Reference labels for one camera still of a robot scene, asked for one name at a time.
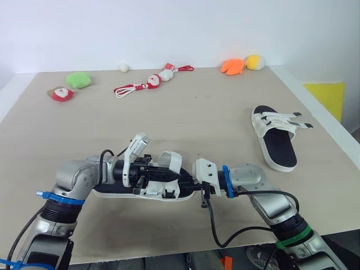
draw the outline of wooden table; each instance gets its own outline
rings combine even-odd
[[[143,82],[156,71],[90,71],[92,85],[69,102],[46,92],[65,85],[68,72],[39,73],[0,124],[0,258],[44,201],[59,166],[103,149],[122,150],[139,131],[152,137],[145,153],[183,156],[191,171],[198,158],[236,167],[260,165],[269,181],[300,200],[300,213],[320,234],[360,227],[360,173],[322,125],[269,69],[225,76],[218,69],[179,73],[158,89],[124,99],[113,88]],[[256,105],[299,111],[314,130],[298,130],[293,141],[298,166],[291,173],[269,168],[250,122]],[[247,197],[212,197],[223,242],[246,226],[265,226]],[[200,196],[184,202],[102,199],[90,194],[72,239],[71,263],[100,262],[217,248],[208,210]],[[274,242],[269,232],[251,231],[229,246]]]

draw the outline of orange plush toy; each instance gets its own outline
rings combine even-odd
[[[245,67],[245,61],[242,59],[230,59],[225,61],[221,67],[221,72],[226,72],[226,75],[241,74]]]

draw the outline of white ball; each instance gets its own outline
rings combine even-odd
[[[119,66],[119,70],[120,70],[121,72],[128,72],[129,67],[128,67],[127,64],[122,63],[122,64]]]

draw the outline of slide sandal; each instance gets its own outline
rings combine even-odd
[[[302,114],[278,114],[273,108],[260,105],[251,113],[251,123],[258,136],[266,163],[274,170],[291,172],[297,160],[291,141],[297,128],[313,128],[311,124],[291,121]]]

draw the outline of red plush toy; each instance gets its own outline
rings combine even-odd
[[[53,100],[65,102],[74,96],[74,91],[71,91],[63,86],[59,86],[53,90],[50,90],[48,94]]]
[[[122,87],[118,87],[114,89],[115,96],[117,98],[126,97],[128,94],[139,91],[143,89],[154,89],[160,85],[162,81],[170,80],[174,75],[174,72],[178,71],[193,71],[194,68],[192,66],[183,66],[178,69],[175,66],[167,63],[165,68],[159,74],[153,74],[147,79],[147,83],[142,84],[128,84]]]

